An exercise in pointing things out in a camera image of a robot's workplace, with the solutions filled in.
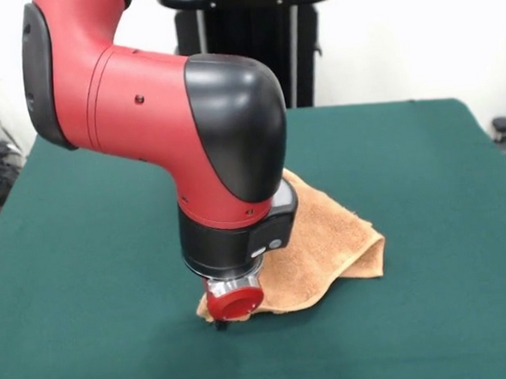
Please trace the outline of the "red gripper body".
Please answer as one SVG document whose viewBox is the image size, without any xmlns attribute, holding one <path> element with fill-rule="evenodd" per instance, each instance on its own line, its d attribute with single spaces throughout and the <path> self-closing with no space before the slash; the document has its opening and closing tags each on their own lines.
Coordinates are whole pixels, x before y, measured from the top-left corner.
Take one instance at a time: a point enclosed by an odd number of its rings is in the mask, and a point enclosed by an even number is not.
<svg viewBox="0 0 506 379">
<path fill-rule="evenodd" d="M 207 310 L 215 321 L 230 321 L 249 316 L 262 303 L 263 290 L 259 286 L 208 288 Z"/>
</svg>

